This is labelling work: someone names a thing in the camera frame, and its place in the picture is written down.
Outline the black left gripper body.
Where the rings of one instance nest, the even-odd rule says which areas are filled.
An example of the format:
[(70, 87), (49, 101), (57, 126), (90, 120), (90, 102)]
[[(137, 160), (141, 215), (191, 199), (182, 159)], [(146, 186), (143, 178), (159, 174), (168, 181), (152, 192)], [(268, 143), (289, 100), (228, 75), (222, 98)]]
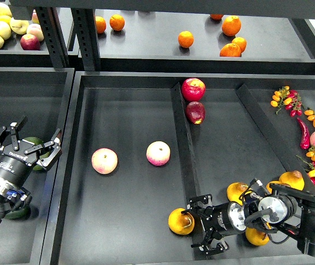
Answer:
[(11, 145), (4, 148), (0, 155), (0, 178), (16, 188), (21, 188), (33, 170), (31, 164), (26, 163), (28, 158), (24, 151), (29, 148), (19, 141), (19, 151), (14, 151)]

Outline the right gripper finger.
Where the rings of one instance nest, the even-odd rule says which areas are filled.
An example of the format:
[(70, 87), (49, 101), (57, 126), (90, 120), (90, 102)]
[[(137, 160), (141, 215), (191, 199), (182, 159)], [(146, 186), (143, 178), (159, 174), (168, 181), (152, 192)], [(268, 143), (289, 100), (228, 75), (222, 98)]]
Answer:
[[(217, 240), (216, 246), (212, 247), (213, 240)], [(192, 248), (198, 248), (206, 255), (217, 255), (229, 250), (228, 243), (224, 237), (216, 230), (206, 230), (204, 239), (200, 243), (192, 244)]]
[(189, 204), (185, 210), (181, 211), (182, 214), (190, 213), (198, 216), (203, 220), (210, 220), (212, 218), (212, 195), (205, 194), (189, 199)]

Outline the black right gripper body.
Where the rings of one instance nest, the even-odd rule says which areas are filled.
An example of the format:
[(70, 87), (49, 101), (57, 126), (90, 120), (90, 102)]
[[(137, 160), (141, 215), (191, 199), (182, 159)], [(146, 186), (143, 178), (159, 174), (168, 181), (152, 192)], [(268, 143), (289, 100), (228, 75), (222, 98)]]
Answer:
[(238, 203), (207, 206), (201, 211), (205, 237), (226, 237), (245, 232), (245, 214)]

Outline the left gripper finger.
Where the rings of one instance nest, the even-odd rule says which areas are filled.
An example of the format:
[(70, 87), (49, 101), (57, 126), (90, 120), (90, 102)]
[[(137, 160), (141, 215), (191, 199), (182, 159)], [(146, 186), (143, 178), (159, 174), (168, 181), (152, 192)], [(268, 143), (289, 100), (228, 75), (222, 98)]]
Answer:
[(11, 145), (14, 151), (19, 151), (19, 132), (22, 130), (26, 122), (28, 121), (28, 117), (26, 115), (22, 116), (20, 121), (12, 122), (9, 126), (0, 127), (0, 151), (3, 151), (4, 141), (10, 135)]
[(61, 138), (61, 129), (57, 129), (48, 142), (35, 136), (24, 138), (24, 141), (30, 144), (24, 151), (28, 157), (26, 163), (31, 164), (34, 171), (49, 170), (61, 156)]

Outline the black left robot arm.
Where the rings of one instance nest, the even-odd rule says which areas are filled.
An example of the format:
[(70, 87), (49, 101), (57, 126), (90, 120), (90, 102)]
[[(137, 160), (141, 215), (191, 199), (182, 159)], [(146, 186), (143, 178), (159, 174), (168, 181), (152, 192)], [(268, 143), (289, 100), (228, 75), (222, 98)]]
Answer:
[(48, 171), (62, 154), (61, 129), (42, 144), (20, 139), (19, 132), (27, 120), (24, 116), (18, 122), (0, 127), (0, 223), (7, 214), (30, 204), (32, 196), (24, 183), (34, 167)]

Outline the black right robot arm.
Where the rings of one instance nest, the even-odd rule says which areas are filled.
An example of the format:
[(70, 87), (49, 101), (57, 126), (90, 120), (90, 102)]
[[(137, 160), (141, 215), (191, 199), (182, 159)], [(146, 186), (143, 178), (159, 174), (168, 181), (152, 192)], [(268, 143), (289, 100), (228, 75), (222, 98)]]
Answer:
[(192, 247), (217, 255), (229, 249), (226, 236), (250, 228), (266, 235), (282, 232), (297, 242), (303, 254), (315, 257), (315, 195), (275, 183), (266, 189), (257, 179), (251, 181), (254, 184), (260, 190), (247, 188), (239, 197), (241, 204), (212, 205), (210, 194), (190, 198), (181, 213), (199, 218), (204, 232), (203, 240)]

